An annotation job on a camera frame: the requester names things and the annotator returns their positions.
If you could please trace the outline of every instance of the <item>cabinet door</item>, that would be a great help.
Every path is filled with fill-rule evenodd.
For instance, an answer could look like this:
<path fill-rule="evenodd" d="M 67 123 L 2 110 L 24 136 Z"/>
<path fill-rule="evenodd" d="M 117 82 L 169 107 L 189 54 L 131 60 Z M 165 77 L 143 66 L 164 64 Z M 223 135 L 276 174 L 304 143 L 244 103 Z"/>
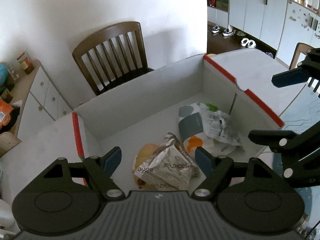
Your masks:
<path fill-rule="evenodd" d="M 320 17 L 317 16 L 312 26 L 313 32 L 311 36 L 310 46 L 320 48 Z"/>
<path fill-rule="evenodd" d="M 247 0 L 245 10 L 244 32 L 259 39 L 266 0 Z"/>
<path fill-rule="evenodd" d="M 71 112 L 72 112 L 71 108 L 63 100 L 63 98 L 59 96 L 58 119 Z"/>
<path fill-rule="evenodd" d="M 243 31 L 247 0 L 229 0 L 229 24 Z"/>
<path fill-rule="evenodd" d="M 310 44 L 312 36 L 311 25 L 314 25 L 316 15 L 307 8 L 290 1 L 284 21 L 277 57 L 290 66 L 297 43 Z"/>
<path fill-rule="evenodd" d="M 44 105 L 48 85 L 49 78 L 44 73 L 43 69 L 40 67 L 32 83 L 30 92 L 35 96 L 35 98 L 40 102 L 42 106 Z"/>
<path fill-rule="evenodd" d="M 53 84 L 49 82 L 47 96 L 44 102 L 44 108 L 54 119 L 58 117 L 59 93 L 54 88 Z"/>
<path fill-rule="evenodd" d="M 228 28 L 228 13 L 217 9 L 217 25 Z"/>
<path fill-rule="evenodd" d="M 53 123 L 54 120 L 39 105 L 35 98 L 29 93 L 26 104 L 23 108 L 18 138 L 25 141 L 31 135 L 39 132 L 42 128 Z"/>
<path fill-rule="evenodd" d="M 216 23 L 217 19 L 217 9 L 208 6 L 208 22 Z"/>
<path fill-rule="evenodd" d="M 287 0 L 266 0 L 260 40 L 274 49 L 278 49 Z"/>

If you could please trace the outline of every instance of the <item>food package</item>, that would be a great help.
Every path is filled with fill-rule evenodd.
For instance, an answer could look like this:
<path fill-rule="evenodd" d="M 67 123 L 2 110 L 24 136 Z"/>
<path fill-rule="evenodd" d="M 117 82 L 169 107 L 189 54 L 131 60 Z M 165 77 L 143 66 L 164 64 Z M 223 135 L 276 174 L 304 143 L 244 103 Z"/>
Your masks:
<path fill-rule="evenodd" d="M 181 107 L 179 133 L 193 161 L 197 147 L 201 146 L 217 157 L 227 155 L 241 145 L 238 134 L 232 128 L 230 116 L 210 104 L 194 103 Z"/>
<path fill-rule="evenodd" d="M 198 174 L 198 166 L 172 133 L 167 133 L 160 147 L 134 172 L 149 190 L 159 191 L 188 190 L 191 177 Z"/>
<path fill-rule="evenodd" d="M 154 151 L 158 148 L 159 148 L 159 145 L 152 144 L 152 143 L 146 144 L 144 147 L 142 147 L 134 159 L 132 172 L 134 173 L 137 168 L 141 170 L 139 166 L 143 162 L 147 161 L 150 158 L 150 156 L 154 153 Z M 139 186 L 139 189 L 152 190 L 151 186 L 146 184 L 142 179 L 139 179 L 136 175 L 134 175 L 133 177 L 134 177 L 135 183 Z"/>

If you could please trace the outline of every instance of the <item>white slipper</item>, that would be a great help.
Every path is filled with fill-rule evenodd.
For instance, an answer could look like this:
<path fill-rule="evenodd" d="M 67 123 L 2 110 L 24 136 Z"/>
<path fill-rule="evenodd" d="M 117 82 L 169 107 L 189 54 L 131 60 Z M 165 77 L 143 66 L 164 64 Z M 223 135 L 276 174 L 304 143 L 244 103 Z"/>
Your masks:
<path fill-rule="evenodd" d="M 248 48 L 255 48 L 257 44 L 253 40 L 249 40 L 248 42 Z"/>
<path fill-rule="evenodd" d="M 241 41 L 241 46 L 245 47 L 245 46 L 247 46 L 248 43 L 249 43 L 249 39 L 248 38 L 243 38 L 242 41 Z"/>

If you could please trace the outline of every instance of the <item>jar on counter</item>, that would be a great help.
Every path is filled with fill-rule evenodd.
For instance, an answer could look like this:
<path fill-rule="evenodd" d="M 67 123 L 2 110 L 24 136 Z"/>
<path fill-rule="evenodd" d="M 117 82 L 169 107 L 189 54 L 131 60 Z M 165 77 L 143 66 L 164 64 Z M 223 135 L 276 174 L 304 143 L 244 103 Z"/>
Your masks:
<path fill-rule="evenodd" d="M 25 51 L 19 57 L 17 57 L 17 60 L 27 75 L 34 70 L 34 66 L 30 60 L 30 57 Z"/>

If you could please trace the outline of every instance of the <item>floor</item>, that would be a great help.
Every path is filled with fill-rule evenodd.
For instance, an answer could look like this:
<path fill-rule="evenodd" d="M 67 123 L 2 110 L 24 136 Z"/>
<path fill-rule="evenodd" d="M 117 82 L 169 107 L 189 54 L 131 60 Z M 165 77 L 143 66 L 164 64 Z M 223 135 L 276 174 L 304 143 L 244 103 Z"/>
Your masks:
<path fill-rule="evenodd" d="M 276 50 L 264 44 L 258 39 L 246 35 L 244 37 L 233 35 L 233 36 L 223 36 L 222 33 L 212 33 L 212 26 L 208 25 L 208 39 L 207 39 L 207 53 L 208 54 L 220 54 L 228 51 L 233 51 L 237 49 L 244 49 L 245 47 L 241 46 L 241 40 L 246 37 L 252 39 L 257 44 L 257 49 L 262 50 L 263 52 L 271 52 L 273 56 L 276 55 Z"/>

